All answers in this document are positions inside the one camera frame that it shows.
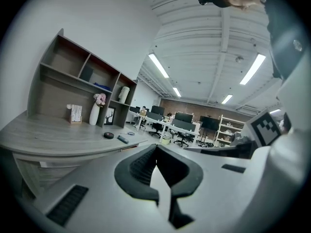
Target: smoke detector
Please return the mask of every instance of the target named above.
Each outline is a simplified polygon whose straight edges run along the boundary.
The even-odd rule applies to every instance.
[[[244,58],[242,56],[238,56],[238,57],[235,58],[235,61],[237,63],[241,63],[243,60],[244,60]]]

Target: white shelf rack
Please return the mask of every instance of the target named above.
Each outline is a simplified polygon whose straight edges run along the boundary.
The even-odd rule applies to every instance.
[[[241,131],[242,128],[236,128],[236,127],[233,127],[233,126],[226,125],[224,123],[225,122],[233,122],[233,123],[236,123],[236,124],[241,124],[241,126],[243,126],[245,122],[234,120],[234,119],[231,119],[231,118],[227,118],[227,117],[224,117],[224,115],[221,115],[219,117],[219,120],[220,120],[220,123],[219,123],[219,128],[218,128],[216,137],[214,138],[214,145],[218,145],[218,143],[228,143],[228,144],[230,144],[231,141],[223,140],[223,139],[220,138],[223,135],[232,135],[230,133],[224,132],[225,129],[231,129],[231,130],[234,130],[234,131]]]

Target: office desk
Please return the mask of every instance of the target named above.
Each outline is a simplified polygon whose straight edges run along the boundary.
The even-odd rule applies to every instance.
[[[86,162],[147,141],[140,135],[122,135],[131,131],[118,126],[91,126],[86,122],[70,124],[65,119],[44,115],[16,117],[0,132],[0,146],[10,150],[17,167],[35,196],[52,183]],[[115,135],[103,137],[104,132]]]
[[[140,119],[139,119],[139,124],[138,124],[138,126],[137,126],[137,131],[139,131],[139,127],[140,127],[140,124],[141,124],[141,121],[142,121],[143,118],[146,119],[146,121],[150,121],[150,122],[162,124],[162,125],[163,125],[163,130],[162,130],[162,134],[161,134],[159,143],[162,142],[163,135],[164,135],[164,133],[165,133],[165,129],[166,129],[166,127],[168,127],[168,130],[169,130],[169,129],[172,129],[172,130],[176,130],[176,131],[179,131],[179,132],[182,132],[182,133],[188,133],[188,134],[194,135],[194,140],[193,140],[193,143],[192,143],[192,147],[195,147],[195,142],[196,142],[196,140],[198,139],[199,133],[196,133],[196,132],[193,132],[193,131],[184,130],[184,129],[182,129],[182,128],[175,127],[175,126],[173,126],[173,125],[170,124],[170,123],[166,123],[166,122],[162,122],[162,121],[157,121],[157,120],[151,119],[151,118],[149,118],[149,117],[147,117],[147,116],[141,116],[141,115],[139,115],[138,113],[135,113],[135,112],[133,112],[133,111],[129,111],[129,113],[132,114],[132,115],[135,115],[135,116],[137,116],[137,117],[140,117]]]

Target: black picture frame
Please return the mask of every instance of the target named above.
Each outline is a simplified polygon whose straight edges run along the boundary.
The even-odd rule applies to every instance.
[[[115,111],[116,111],[116,108],[108,107],[107,113],[104,118],[104,125],[113,125],[113,121],[115,119]]]

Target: shelving unit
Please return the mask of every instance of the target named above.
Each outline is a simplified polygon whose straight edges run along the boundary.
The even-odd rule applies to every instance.
[[[223,137],[224,135],[232,135],[230,133],[227,133],[227,132],[224,132],[222,131],[225,130],[225,129],[231,129],[231,130],[234,130],[234,131],[241,131],[242,128],[238,128],[238,127],[233,127],[233,126],[229,126],[229,125],[226,125],[224,124],[225,122],[232,122],[235,124],[235,126],[240,126],[240,125],[244,125],[244,122],[242,121],[237,121],[237,120],[234,120],[234,119],[231,119],[231,118],[227,118],[227,117],[224,117],[224,115],[221,115],[219,117],[219,120],[220,120],[220,123],[219,123],[219,128],[218,128],[218,131],[216,133],[216,136],[214,138],[214,145],[218,145],[218,143],[228,143],[230,144],[231,141],[230,140],[224,140],[224,139],[221,139],[220,137]]]
[[[104,126],[106,112],[113,107],[113,124],[123,128],[137,83],[64,37],[63,33],[61,30],[52,40],[37,67],[29,93],[27,116],[42,114],[69,119],[67,104],[76,104],[82,106],[83,121],[88,122],[94,94],[105,93],[106,105],[100,108],[97,126]],[[124,86],[130,91],[125,103],[120,103],[118,95]]]

